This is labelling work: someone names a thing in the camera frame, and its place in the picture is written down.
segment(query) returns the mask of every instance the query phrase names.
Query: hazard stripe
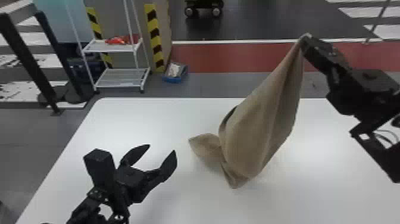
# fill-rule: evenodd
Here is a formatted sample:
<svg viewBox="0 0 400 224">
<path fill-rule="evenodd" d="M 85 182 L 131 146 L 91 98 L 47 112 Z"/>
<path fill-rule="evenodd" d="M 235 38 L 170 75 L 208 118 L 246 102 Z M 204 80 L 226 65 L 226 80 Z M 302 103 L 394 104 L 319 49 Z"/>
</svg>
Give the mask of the hazard stripe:
<svg viewBox="0 0 400 224">
<path fill-rule="evenodd" d="M 96 39 L 103 39 L 100 24 L 98 22 L 96 11 L 93 7 L 86 7 L 87 17 L 90 21 L 90 26 L 93 30 Z M 100 53 L 101 59 L 107 64 L 109 68 L 113 67 L 113 60 L 108 53 Z"/>
<path fill-rule="evenodd" d="M 165 62 L 161 43 L 161 35 L 155 4 L 145 4 L 145 13 L 147 15 L 147 28 L 150 34 L 151 48 L 153 49 L 153 59 L 155 62 L 155 71 L 164 72 Z"/>
</svg>

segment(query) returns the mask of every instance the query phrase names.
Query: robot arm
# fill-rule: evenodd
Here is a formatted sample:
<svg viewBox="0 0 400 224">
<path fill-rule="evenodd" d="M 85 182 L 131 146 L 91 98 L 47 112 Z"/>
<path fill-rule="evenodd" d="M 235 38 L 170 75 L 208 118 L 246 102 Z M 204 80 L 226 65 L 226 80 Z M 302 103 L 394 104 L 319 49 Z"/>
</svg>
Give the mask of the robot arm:
<svg viewBox="0 0 400 224">
<path fill-rule="evenodd" d="M 129 222 L 128 207 L 141 203 L 157 185 L 165 182 L 177 167 L 175 151 L 154 170 L 142 171 L 132 168 L 149 149 L 141 145 L 130 150 L 115 169 L 112 155 L 95 149 L 84 157 L 87 172 L 94 187 L 72 212 L 67 224 L 123 224 Z M 109 206 L 112 215 L 108 220 L 99 214 L 101 204 Z"/>
<path fill-rule="evenodd" d="M 304 57 L 326 75 L 326 98 L 343 115 L 360 123 L 351 136 L 369 153 L 393 182 L 400 182 L 400 143 L 386 148 L 374 133 L 400 113 L 400 86 L 388 74 L 376 69 L 354 69 L 330 43 L 312 36 L 302 38 Z M 398 119 L 392 126 L 400 127 Z"/>
</svg>

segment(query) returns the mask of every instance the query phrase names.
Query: white table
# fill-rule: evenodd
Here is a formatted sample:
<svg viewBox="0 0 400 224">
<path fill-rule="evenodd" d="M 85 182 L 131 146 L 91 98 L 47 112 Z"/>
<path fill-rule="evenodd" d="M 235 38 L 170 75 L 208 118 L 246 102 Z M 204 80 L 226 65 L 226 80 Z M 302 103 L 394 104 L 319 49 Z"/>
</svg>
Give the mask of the white table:
<svg viewBox="0 0 400 224">
<path fill-rule="evenodd" d="M 357 121 L 325 99 L 302 99 L 293 133 L 264 171 L 230 189 L 218 166 L 212 171 L 193 154 L 188 138 L 216 133 L 241 100 L 98 101 L 17 223 L 65 223 L 92 187 L 82 157 L 101 148 L 118 162 L 141 144 L 151 148 L 136 167 L 156 168 L 176 150 L 178 168 L 130 207 L 130 223 L 400 223 L 400 185 L 350 138 Z"/>
</svg>

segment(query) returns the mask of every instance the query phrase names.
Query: cloth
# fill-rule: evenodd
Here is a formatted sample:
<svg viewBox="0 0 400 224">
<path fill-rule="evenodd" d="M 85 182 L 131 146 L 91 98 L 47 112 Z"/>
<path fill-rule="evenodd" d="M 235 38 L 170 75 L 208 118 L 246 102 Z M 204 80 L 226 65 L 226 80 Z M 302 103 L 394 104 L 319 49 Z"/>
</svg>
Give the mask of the cloth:
<svg viewBox="0 0 400 224">
<path fill-rule="evenodd" d="M 219 136 L 206 133 L 189 140 L 196 155 L 221 163 L 232 188 L 256 177 L 292 131 L 304 71 L 300 43 L 226 115 Z"/>
</svg>

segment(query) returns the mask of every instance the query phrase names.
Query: shelf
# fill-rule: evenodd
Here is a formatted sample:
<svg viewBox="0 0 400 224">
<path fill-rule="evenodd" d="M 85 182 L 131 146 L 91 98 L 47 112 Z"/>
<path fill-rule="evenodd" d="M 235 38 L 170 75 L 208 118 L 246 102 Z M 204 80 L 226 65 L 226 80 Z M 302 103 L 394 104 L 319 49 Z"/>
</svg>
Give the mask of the shelf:
<svg viewBox="0 0 400 224">
<path fill-rule="evenodd" d="M 106 69 L 95 86 L 99 88 L 140 87 L 143 90 L 150 68 Z"/>
<path fill-rule="evenodd" d="M 139 49 L 142 44 L 142 38 L 139 39 L 137 44 L 131 45 L 110 45 L 105 43 L 105 40 L 92 39 L 90 43 L 82 50 L 85 53 L 90 52 L 134 52 Z"/>
</svg>

